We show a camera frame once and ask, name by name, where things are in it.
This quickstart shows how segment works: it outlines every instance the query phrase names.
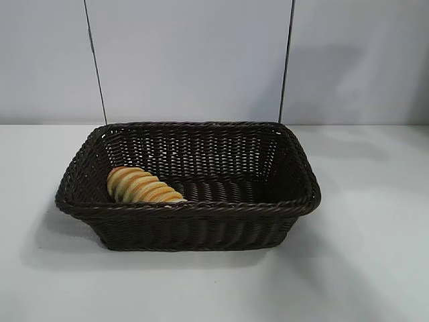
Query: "basket rim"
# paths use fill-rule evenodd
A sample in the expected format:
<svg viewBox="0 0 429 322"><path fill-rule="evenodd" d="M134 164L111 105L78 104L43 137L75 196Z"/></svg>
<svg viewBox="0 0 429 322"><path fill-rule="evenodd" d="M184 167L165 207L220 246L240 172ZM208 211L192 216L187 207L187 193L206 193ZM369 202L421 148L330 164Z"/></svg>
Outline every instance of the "basket rim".
<svg viewBox="0 0 429 322"><path fill-rule="evenodd" d="M264 122L264 121L207 121L207 122L177 122L177 121L144 121L144 122L130 122L130 123L112 123L109 125L102 125L100 127L96 127L87 137L86 141L83 143L82 147L79 149L79 151L76 153L75 157L73 157L71 163L68 165L64 176L62 177L60 186L58 187L58 191L55 196L55 202L57 204L57 207L63 210L66 213L72 214L74 211L70 211L71 209L80 209L82 211L88 211L91 209L102 209L105 211L115 211L115 210L122 210L124 212L132 211L133 213L135 211L145 211L148 209L163 209L165 211L177 211L179 209L216 209L216 210L228 210L233 209L235 211L240 210L262 210L262 211L287 211L288 217L293 216L301 216L306 215L317 206L319 206L321 202L321 193L320 193L320 187L317 183L316 177L311 169L310 164L308 163L307 157L302 150L302 147L299 145L298 148L301 150L299 152L300 155L300 163L303 167L303 171L308 177L308 181L311 184L310 193L305 195L304 197L293 199L289 201L280 201L278 203L228 203L224 201L187 201L182 203L114 203L114 202L106 202L106 203L100 203L100 202L80 202L80 201L73 201L70 200L66 195L61 193L61 188L65 188L70 184L70 181L67 180L67 174L72 171L73 164L75 161L77 161L79 158L82 157L81 152L83 149L88 149L91 147L91 141L97 140L101 136L105 135L106 131L109 131L111 129L121 129L122 127L126 128L132 128L132 127L160 127L160 126L166 126L166 127L234 127L234 128L240 128L240 127L249 127L249 126L255 126L255 127L268 127L271 130L275 129L279 132L284 132L284 134L288 136L292 136L298 143L298 139L293 134L293 132L288 129L284 124L276 123L276 122Z"/></svg>

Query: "pastry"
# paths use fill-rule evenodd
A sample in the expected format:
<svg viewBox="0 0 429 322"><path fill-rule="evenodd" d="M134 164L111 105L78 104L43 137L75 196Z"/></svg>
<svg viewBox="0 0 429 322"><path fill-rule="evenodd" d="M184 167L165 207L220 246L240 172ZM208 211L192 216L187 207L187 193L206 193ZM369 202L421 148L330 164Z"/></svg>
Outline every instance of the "pastry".
<svg viewBox="0 0 429 322"><path fill-rule="evenodd" d="M122 203L180 203L187 201L165 182L141 168L119 166L107 176L107 191Z"/></svg>

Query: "bread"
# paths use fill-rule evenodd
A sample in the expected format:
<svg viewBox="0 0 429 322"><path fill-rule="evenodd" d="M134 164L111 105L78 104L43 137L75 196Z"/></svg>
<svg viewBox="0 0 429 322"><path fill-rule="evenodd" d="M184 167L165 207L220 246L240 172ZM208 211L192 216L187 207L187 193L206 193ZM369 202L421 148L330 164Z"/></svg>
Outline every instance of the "bread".
<svg viewBox="0 0 429 322"><path fill-rule="evenodd" d="M187 201L172 187L141 168L119 166L107 176L107 191L123 203L180 203Z"/></svg>

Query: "dark brown basket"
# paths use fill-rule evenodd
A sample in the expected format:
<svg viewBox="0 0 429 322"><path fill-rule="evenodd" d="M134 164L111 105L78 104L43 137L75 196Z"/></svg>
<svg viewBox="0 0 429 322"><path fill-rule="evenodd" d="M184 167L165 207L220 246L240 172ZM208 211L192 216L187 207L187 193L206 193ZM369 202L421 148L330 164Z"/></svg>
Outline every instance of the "dark brown basket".
<svg viewBox="0 0 429 322"><path fill-rule="evenodd" d="M187 203L114 203L116 166L159 176ZM320 190L295 135L278 123L127 123L95 129L56 194L110 250L252 250L280 244Z"/></svg>

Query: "woven basket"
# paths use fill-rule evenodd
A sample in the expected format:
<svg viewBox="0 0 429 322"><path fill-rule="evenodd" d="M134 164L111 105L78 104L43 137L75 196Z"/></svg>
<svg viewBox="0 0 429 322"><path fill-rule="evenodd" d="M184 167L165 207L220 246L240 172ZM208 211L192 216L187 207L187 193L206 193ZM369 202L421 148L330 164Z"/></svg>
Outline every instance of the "woven basket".
<svg viewBox="0 0 429 322"><path fill-rule="evenodd" d="M139 166L187 203L114 203L116 166ZM280 244L320 190L295 135L278 123L126 123L95 129L56 204L110 250L253 250Z"/></svg>

